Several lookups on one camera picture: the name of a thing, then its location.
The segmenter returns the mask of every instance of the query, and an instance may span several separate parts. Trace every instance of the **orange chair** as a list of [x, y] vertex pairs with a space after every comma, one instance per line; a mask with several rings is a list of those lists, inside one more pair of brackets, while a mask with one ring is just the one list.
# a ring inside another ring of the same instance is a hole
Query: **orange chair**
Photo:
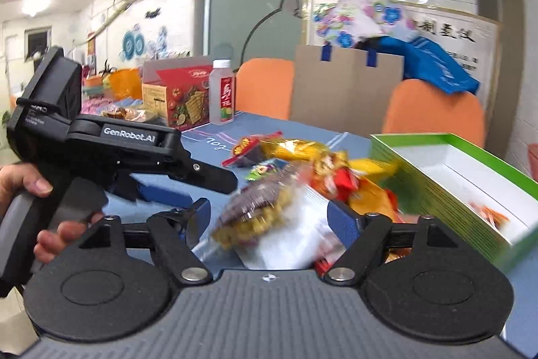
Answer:
[[454, 133], [483, 148], [484, 111], [472, 93], [448, 95], [422, 80], [405, 80], [391, 96], [383, 133]]
[[251, 59], [236, 74], [236, 110], [281, 120], [290, 118], [293, 62]]

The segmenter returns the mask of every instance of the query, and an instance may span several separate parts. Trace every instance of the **blue bag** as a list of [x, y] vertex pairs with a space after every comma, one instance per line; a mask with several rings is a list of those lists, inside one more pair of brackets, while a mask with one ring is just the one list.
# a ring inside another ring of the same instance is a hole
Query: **blue bag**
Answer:
[[476, 94], [480, 86], [480, 82], [471, 77], [443, 48], [425, 37], [409, 43], [392, 37], [380, 37], [363, 42], [360, 48], [402, 55], [404, 80], [424, 80], [447, 94], [465, 90]]

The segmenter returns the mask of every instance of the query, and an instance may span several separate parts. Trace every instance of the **ceiling light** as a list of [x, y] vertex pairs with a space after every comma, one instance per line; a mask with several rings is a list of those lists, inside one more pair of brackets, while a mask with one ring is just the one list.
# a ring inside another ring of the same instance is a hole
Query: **ceiling light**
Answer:
[[50, 6], [52, 0], [24, 0], [23, 13], [34, 17], [40, 11], [45, 10]]

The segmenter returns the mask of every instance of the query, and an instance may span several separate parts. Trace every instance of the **white bottle cap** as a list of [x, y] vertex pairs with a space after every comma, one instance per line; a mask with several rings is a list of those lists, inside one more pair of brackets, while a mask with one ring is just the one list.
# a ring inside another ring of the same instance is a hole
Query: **white bottle cap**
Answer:
[[230, 60], [215, 60], [213, 62], [213, 69], [223, 69], [230, 67]]

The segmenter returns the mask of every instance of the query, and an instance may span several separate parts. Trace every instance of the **blue strap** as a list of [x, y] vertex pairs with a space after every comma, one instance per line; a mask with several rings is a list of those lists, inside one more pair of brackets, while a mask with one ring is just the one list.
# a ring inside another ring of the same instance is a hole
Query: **blue strap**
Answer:
[[346, 207], [342, 204], [329, 201], [327, 206], [327, 222], [329, 227], [340, 239], [340, 242], [345, 246], [345, 249], [351, 247], [351, 244], [361, 234], [360, 224], [358, 221], [358, 214], [351, 210], [350, 207]]
[[321, 48], [321, 60], [322, 62], [330, 62], [331, 61], [331, 52], [333, 51], [333, 47], [330, 43], [326, 43]]
[[189, 194], [170, 191], [157, 186], [139, 183], [138, 192], [144, 197], [145, 201], [154, 201], [167, 206], [187, 208], [193, 203], [193, 199]]
[[377, 51], [373, 48], [368, 49], [367, 66], [370, 68], [377, 67]]

